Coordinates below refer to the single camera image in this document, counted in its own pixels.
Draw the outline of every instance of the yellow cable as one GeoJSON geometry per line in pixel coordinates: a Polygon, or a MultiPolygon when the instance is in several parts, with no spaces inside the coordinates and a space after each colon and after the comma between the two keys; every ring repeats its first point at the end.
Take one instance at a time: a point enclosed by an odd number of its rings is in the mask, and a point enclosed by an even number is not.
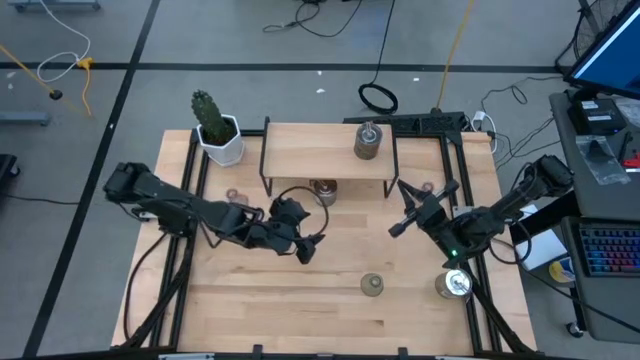
{"type": "Polygon", "coordinates": [[[449,66],[451,66],[451,61],[453,60],[453,54],[456,52],[456,48],[458,47],[458,42],[460,41],[460,37],[462,36],[462,32],[464,31],[464,27],[467,25],[467,21],[469,20],[469,14],[471,13],[471,8],[473,7],[473,3],[475,0],[469,0],[469,4],[467,5],[467,10],[464,12],[464,18],[462,19],[462,23],[458,27],[458,33],[456,34],[455,40],[453,40],[453,46],[451,47],[451,51],[449,52],[449,58],[447,59],[447,65],[444,67],[444,74],[442,75],[442,84],[440,85],[440,95],[438,95],[438,102],[436,103],[436,109],[440,109],[440,102],[442,101],[442,96],[444,96],[444,89],[447,85],[447,75],[449,75],[449,66]]]}
{"type": "Polygon", "coordinates": [[[89,116],[93,116],[93,114],[91,114],[91,107],[89,107],[89,103],[87,103],[87,90],[89,89],[89,84],[91,84],[91,70],[87,69],[87,83],[84,84],[84,90],[82,90],[82,102],[84,103],[84,107],[87,109],[89,116]]]}
{"type": "MultiPolygon", "coordinates": [[[[31,70],[29,70],[28,67],[26,67],[20,60],[18,60],[18,58],[16,58],[2,44],[0,44],[0,51],[2,51],[5,55],[7,55],[7,57],[9,57],[14,63],[18,64],[18,66],[20,66],[22,68],[22,70],[24,70],[27,74],[29,74],[29,76],[31,76],[38,84],[40,84],[40,86],[42,86],[45,90],[47,90],[47,92],[49,94],[53,94],[55,92],[55,90],[51,86],[45,84],[42,80],[38,79],[38,77],[31,70]]],[[[62,97],[62,102],[70,110],[72,110],[74,112],[77,112],[77,113],[79,113],[81,115],[84,115],[84,112],[80,111],[80,109],[75,107],[69,100],[65,99],[64,97],[62,97]]]]}
{"type": "Polygon", "coordinates": [[[76,65],[87,70],[87,82],[84,84],[84,90],[82,90],[82,103],[87,109],[87,113],[89,114],[89,116],[93,117],[93,115],[91,114],[91,107],[87,102],[87,90],[89,90],[89,84],[91,84],[91,64],[93,64],[93,58],[88,57],[78,61],[76,65]]]}
{"type": "Polygon", "coordinates": [[[20,60],[18,60],[18,58],[13,56],[13,54],[10,53],[9,50],[7,50],[2,44],[0,44],[0,50],[2,50],[2,52],[5,55],[7,55],[11,60],[13,60],[14,63],[18,64],[18,66],[20,66],[22,70],[26,71],[27,74],[29,74],[29,76],[31,76],[35,81],[37,81],[38,84],[40,84],[43,88],[45,88],[50,94],[53,94],[54,90],[51,86],[45,84],[42,80],[38,79],[38,77],[33,72],[31,72],[29,68],[27,68],[20,60]]]}

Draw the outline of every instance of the white pot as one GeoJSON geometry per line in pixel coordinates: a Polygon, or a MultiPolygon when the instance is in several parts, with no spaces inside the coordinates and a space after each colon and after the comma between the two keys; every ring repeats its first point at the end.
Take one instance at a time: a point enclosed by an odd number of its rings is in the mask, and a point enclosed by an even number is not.
{"type": "Polygon", "coordinates": [[[235,165],[242,160],[242,154],[244,154],[244,141],[240,136],[240,127],[235,116],[222,115],[224,119],[233,121],[233,125],[236,127],[236,136],[233,137],[228,143],[223,146],[215,146],[205,143],[202,140],[202,125],[198,125],[198,139],[200,140],[200,146],[209,154],[211,160],[215,161],[222,167],[235,165]]]}

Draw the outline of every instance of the white cable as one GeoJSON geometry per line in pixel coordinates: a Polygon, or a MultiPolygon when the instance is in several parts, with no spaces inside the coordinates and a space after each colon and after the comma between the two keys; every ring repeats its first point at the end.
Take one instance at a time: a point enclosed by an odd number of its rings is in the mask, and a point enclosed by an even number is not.
{"type": "Polygon", "coordinates": [[[74,53],[73,51],[65,51],[65,52],[61,52],[58,54],[53,55],[52,57],[46,59],[45,61],[41,62],[40,65],[38,65],[38,68],[36,69],[36,74],[38,75],[38,78],[40,80],[42,80],[43,82],[49,83],[49,82],[53,82],[56,81],[58,79],[60,79],[61,77],[65,76],[71,69],[73,69],[74,66],[76,66],[76,64],[78,62],[80,62],[82,59],[84,59],[87,54],[89,53],[89,49],[91,48],[91,39],[89,39],[86,35],[84,35],[83,33],[72,29],[71,27],[69,27],[67,24],[63,23],[62,21],[58,20],[57,17],[55,17],[55,15],[53,15],[53,13],[51,12],[51,10],[49,10],[49,8],[47,7],[47,5],[45,5],[44,0],[40,0],[40,4],[42,4],[42,7],[44,7],[45,11],[49,14],[49,16],[51,16],[51,18],[53,20],[55,20],[58,24],[62,25],[64,28],[66,28],[67,30],[71,31],[74,34],[77,34],[79,36],[82,36],[85,40],[87,40],[87,50],[84,51],[84,54],[82,54],[82,56],[78,56],[78,54],[74,53]],[[71,64],[71,66],[69,66],[69,68],[67,68],[67,70],[63,71],[60,75],[54,77],[53,79],[43,79],[42,76],[40,75],[40,69],[42,68],[42,66],[44,66],[44,64],[52,61],[55,58],[58,58],[60,56],[64,56],[64,55],[71,55],[73,57],[76,58],[76,61],[73,62],[73,64],[71,64]]]}
{"type": "MultiPolygon", "coordinates": [[[[491,116],[489,116],[489,114],[485,113],[484,111],[476,111],[475,115],[473,115],[473,120],[471,120],[470,125],[471,128],[473,129],[473,131],[477,132],[478,129],[476,129],[475,125],[473,125],[474,122],[476,121],[484,121],[484,119],[489,119],[489,123],[491,123],[491,128],[493,129],[493,133],[497,133],[498,130],[496,130],[496,123],[493,122],[493,119],[491,118],[491,116]]],[[[491,148],[491,153],[495,154],[496,150],[498,150],[498,141],[496,141],[496,139],[493,139],[493,147],[491,148]]]]}

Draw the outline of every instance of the metal can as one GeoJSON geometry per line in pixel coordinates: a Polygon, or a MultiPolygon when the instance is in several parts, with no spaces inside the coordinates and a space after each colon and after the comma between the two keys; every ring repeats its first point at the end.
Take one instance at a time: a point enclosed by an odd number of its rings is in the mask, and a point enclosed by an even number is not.
{"type": "Polygon", "coordinates": [[[384,290],[382,276],[374,273],[366,274],[360,279],[360,290],[370,297],[376,297],[384,290]]]}
{"type": "Polygon", "coordinates": [[[436,291],[447,299],[465,298],[471,294],[471,277],[466,272],[455,269],[438,275],[436,291]]]}
{"type": "Polygon", "coordinates": [[[366,122],[356,130],[356,143],[353,151],[362,160],[371,160],[378,155],[382,143],[382,129],[372,122],[366,122]]]}
{"type": "Polygon", "coordinates": [[[309,181],[313,191],[318,194],[314,196],[316,204],[322,206],[320,200],[324,202],[325,206],[331,206],[336,202],[338,198],[338,182],[335,180],[310,180],[309,181]]]}

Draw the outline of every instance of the concrete floor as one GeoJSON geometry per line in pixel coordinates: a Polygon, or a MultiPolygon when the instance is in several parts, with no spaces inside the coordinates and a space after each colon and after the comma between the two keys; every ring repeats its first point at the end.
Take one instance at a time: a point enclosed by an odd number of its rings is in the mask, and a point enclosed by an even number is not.
{"type": "MultiPolygon", "coordinates": [[[[92,72],[89,101],[95,119],[86,119],[62,103],[50,101],[24,72],[0,63],[0,108],[47,111],[53,116],[48,127],[0,127],[0,153],[17,155],[23,170],[10,189],[14,194],[80,199],[105,128],[115,120],[113,108],[122,91],[127,63],[156,0],[103,0],[102,4],[100,12],[82,8],[56,12],[62,21],[92,39],[90,54],[98,63],[113,63],[112,67],[118,69],[92,72]]],[[[202,71],[141,67],[130,72],[132,82],[98,188],[38,354],[99,350],[110,344],[139,228],[103,199],[100,188],[116,163],[139,161],[153,167],[163,131],[196,124],[189,107],[190,95],[196,89],[209,91],[223,112],[236,115],[243,129],[261,128],[266,115],[274,121],[340,122],[344,117],[372,114],[362,105],[356,90],[370,81],[373,72],[357,66],[321,74],[316,70],[326,64],[374,64],[390,4],[390,0],[365,0],[340,36],[321,39],[301,29],[262,33],[267,24],[291,21],[297,7],[294,1],[159,1],[150,34],[143,42],[143,65],[221,66],[202,71]],[[224,71],[225,64],[246,66],[224,71]],[[250,64],[257,64],[257,70],[251,70],[250,64]],[[261,64],[278,64],[279,70],[261,64]],[[282,64],[311,65],[296,71],[287,70],[294,65],[282,64]]],[[[329,0],[308,25],[331,32],[354,6],[329,0]]],[[[383,63],[443,65],[465,6],[464,0],[398,1],[383,63]]],[[[463,110],[473,116],[489,89],[508,86],[525,76],[549,76],[531,73],[531,67],[552,64],[571,36],[576,10],[577,2],[569,0],[476,2],[454,64],[488,67],[450,74],[441,108],[463,110]],[[491,67],[494,65],[518,68],[500,70],[491,67]]],[[[27,62],[37,63],[69,47],[81,52],[84,46],[81,38],[41,11],[18,14],[0,7],[0,34],[0,43],[27,62]]],[[[81,106],[84,76],[74,70],[54,86],[81,106]]],[[[400,99],[398,114],[407,114],[428,112],[434,106],[440,79],[436,71],[389,71],[382,72],[377,82],[400,99]]],[[[487,111],[498,131],[517,141],[549,117],[549,94],[565,88],[560,80],[527,82],[522,86],[529,99],[527,105],[502,93],[487,100],[487,111]]],[[[555,141],[557,136],[552,125],[528,148],[555,141]]],[[[514,159],[504,166],[499,172],[503,190],[524,162],[542,153],[514,159]]],[[[562,157],[560,145],[548,148],[546,153],[562,157]]],[[[500,146],[496,156],[503,154],[504,147],[500,146]]],[[[0,357],[23,354],[75,210],[74,206],[8,199],[0,203],[0,281],[4,284],[0,293],[0,357]]],[[[573,318],[569,301],[531,283],[529,278],[523,278],[523,283],[540,350],[583,359],[640,355],[639,346],[597,342],[588,335],[579,340],[571,338],[563,327],[573,318]]]]}

